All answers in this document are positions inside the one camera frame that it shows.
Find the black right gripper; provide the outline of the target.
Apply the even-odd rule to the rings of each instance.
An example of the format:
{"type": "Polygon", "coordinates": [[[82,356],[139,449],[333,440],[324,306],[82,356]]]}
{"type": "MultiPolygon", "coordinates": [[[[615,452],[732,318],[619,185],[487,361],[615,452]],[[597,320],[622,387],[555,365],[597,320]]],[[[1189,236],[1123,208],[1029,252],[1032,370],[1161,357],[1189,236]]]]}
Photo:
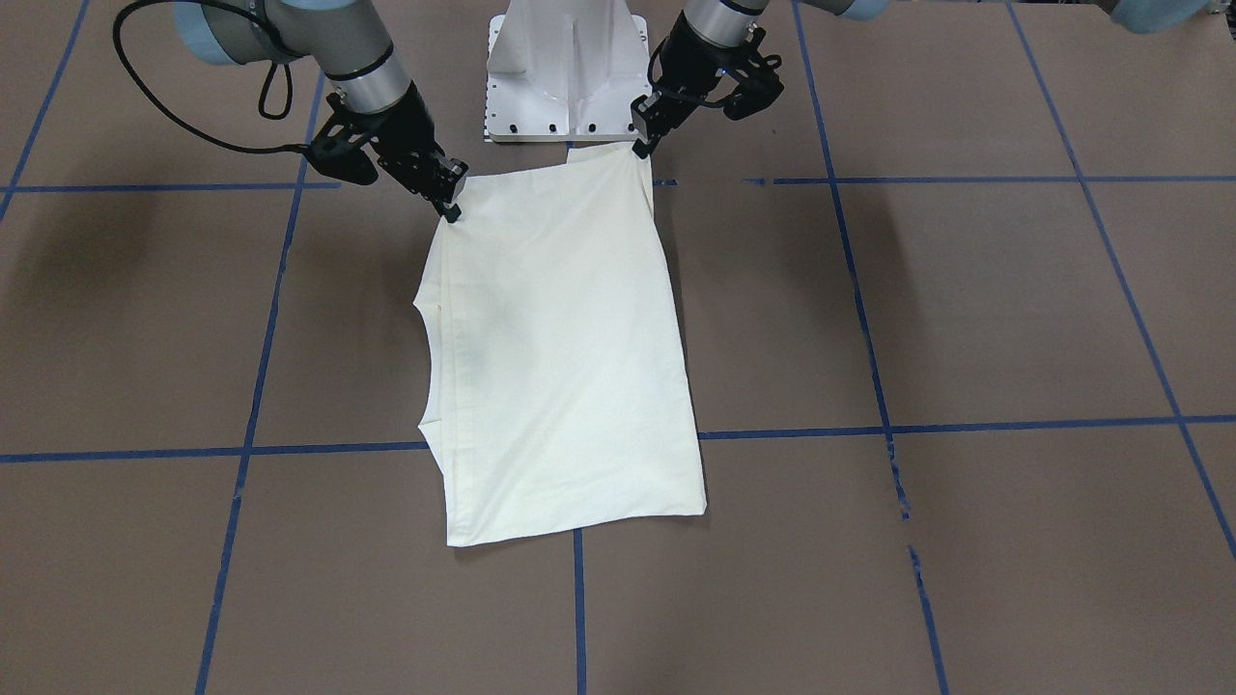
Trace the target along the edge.
{"type": "Polygon", "coordinates": [[[459,195],[468,176],[468,164],[444,155],[435,140],[433,117],[414,83],[397,104],[375,116],[370,150],[379,168],[413,194],[433,204],[447,223],[459,221],[459,195]]]}

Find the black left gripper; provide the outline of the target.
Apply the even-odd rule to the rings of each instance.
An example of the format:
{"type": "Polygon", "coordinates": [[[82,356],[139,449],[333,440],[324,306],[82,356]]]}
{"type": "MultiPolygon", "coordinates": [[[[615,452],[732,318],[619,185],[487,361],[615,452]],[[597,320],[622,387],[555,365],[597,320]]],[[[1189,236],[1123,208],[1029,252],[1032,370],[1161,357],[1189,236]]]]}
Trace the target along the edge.
{"type": "Polygon", "coordinates": [[[648,160],[658,143],[707,100],[721,70],[747,37],[747,10],[684,10],[660,46],[653,94],[632,101],[632,152],[648,160]]]}

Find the right robot arm grey silver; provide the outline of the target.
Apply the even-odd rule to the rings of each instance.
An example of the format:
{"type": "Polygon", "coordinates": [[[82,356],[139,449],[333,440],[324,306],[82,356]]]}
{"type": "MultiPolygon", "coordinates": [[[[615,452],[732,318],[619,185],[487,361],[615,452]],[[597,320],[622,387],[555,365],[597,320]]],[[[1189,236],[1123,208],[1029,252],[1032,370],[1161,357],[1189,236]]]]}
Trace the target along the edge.
{"type": "Polygon", "coordinates": [[[180,1],[174,22],[209,66],[313,58],[332,93],[328,122],[300,148],[332,181],[370,185],[384,171],[459,220],[468,167],[447,157],[433,119],[371,1],[180,1]]]}

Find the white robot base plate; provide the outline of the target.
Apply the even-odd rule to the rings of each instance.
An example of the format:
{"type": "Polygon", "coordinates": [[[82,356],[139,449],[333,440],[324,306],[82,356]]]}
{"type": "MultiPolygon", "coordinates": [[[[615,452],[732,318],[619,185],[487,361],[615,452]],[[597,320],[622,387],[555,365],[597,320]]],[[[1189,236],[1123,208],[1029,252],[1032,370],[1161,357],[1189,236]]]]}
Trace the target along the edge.
{"type": "Polygon", "coordinates": [[[512,1],[489,19],[485,139],[493,143],[637,139],[650,92],[649,32],[625,1],[512,1]]]}

